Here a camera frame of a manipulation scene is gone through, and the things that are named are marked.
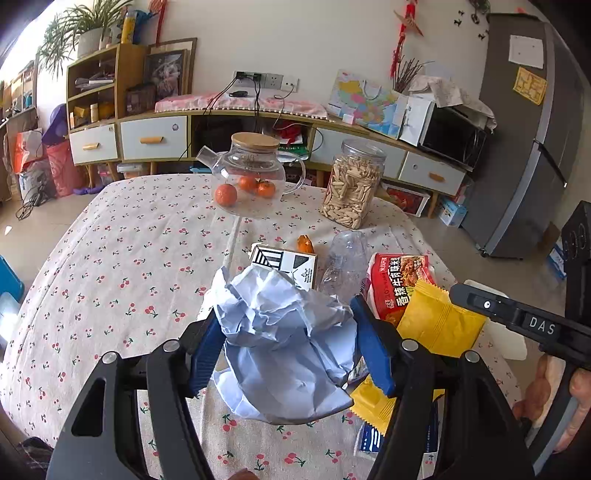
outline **glass teapot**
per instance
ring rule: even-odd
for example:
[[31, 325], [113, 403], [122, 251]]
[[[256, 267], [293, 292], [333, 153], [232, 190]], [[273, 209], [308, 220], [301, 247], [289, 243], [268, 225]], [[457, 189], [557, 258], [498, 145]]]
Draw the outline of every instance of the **glass teapot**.
[[203, 147], [196, 159], [211, 168], [214, 205], [252, 218], [278, 211], [281, 197], [300, 188], [306, 178], [303, 160], [281, 152], [282, 157], [299, 161], [302, 170], [298, 183], [286, 190], [285, 169], [277, 158], [279, 144], [279, 140], [267, 135], [241, 132], [232, 135], [229, 152], [218, 154]]

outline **drawer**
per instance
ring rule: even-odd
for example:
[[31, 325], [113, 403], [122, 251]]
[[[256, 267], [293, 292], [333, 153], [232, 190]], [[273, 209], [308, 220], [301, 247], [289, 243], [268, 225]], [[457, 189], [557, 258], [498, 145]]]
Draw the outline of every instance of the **drawer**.
[[409, 152], [398, 178], [430, 190], [455, 195], [464, 175], [463, 170], [447, 163]]
[[[343, 140], [345, 138], [352, 137], [354, 136], [350, 134], [319, 128], [316, 132], [316, 136], [314, 137], [314, 148], [318, 148], [321, 141], [322, 146], [318, 148], [317, 151], [312, 153], [312, 161], [332, 165], [335, 155], [341, 153], [340, 146], [343, 143]], [[386, 158], [386, 165], [384, 168], [384, 177], [397, 179], [400, 166], [402, 165], [406, 155], [406, 151], [400, 148], [392, 147], [391, 145], [375, 142], [373, 140], [369, 140], [369, 142], [376, 144], [388, 156]]]
[[162, 116], [121, 122], [123, 158], [187, 157], [187, 117]]
[[101, 125], [70, 134], [72, 158], [75, 165], [114, 160], [117, 155], [115, 125]]

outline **plastic container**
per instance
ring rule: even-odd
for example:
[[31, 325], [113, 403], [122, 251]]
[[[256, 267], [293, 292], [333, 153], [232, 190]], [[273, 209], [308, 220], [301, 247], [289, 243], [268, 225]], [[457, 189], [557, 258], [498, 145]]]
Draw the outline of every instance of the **plastic container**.
[[358, 229], [384, 173], [386, 154], [360, 138], [347, 138], [335, 156], [320, 213], [341, 225]]
[[348, 305], [361, 292], [368, 269], [368, 242], [363, 232], [347, 230], [333, 238], [318, 287]]
[[18, 311], [21, 306], [8, 292], [0, 295], [0, 361], [12, 339], [12, 333], [18, 323]]
[[123, 20], [123, 30], [121, 31], [121, 43], [133, 43], [134, 42], [134, 30], [135, 30], [135, 19], [137, 12], [129, 9], [125, 14]]
[[4, 260], [4, 257], [0, 255], [0, 294], [8, 292], [13, 298], [19, 301], [24, 291], [24, 283], [13, 272], [10, 265]]
[[134, 179], [142, 177], [150, 173], [150, 166], [147, 163], [119, 163], [117, 165], [117, 171], [123, 174], [123, 177], [128, 179]]

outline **cardboard box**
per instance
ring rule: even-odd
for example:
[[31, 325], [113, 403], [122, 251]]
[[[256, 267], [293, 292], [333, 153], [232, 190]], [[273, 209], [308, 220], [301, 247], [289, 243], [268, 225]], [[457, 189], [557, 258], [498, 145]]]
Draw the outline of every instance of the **cardboard box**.
[[287, 273], [302, 290], [314, 288], [316, 280], [316, 254], [253, 244], [251, 264], [264, 265]]
[[447, 226], [459, 227], [466, 216], [466, 207], [458, 205], [447, 197], [440, 196], [437, 202], [437, 216]]
[[547, 257], [547, 261], [554, 276], [559, 280], [564, 280], [566, 278], [566, 273], [564, 272], [564, 251], [562, 250], [561, 237], [556, 240], [556, 243]]

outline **pink cloth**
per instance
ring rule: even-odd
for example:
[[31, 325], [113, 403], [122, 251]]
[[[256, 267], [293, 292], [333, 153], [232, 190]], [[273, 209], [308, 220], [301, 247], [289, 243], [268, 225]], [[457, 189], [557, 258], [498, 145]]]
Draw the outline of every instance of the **pink cloth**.
[[[217, 93], [205, 93], [202, 95], [181, 95], [168, 97], [156, 103], [156, 112], [175, 112], [183, 110], [205, 110], [209, 103], [216, 97]], [[328, 115], [326, 109], [319, 103], [308, 102], [306, 100], [278, 100], [269, 96], [260, 98], [259, 104], [263, 112], [281, 112], [290, 115], [301, 115], [310, 118], [326, 119]], [[222, 95], [215, 103], [214, 110], [254, 110], [254, 97], [234, 98], [227, 93]]]

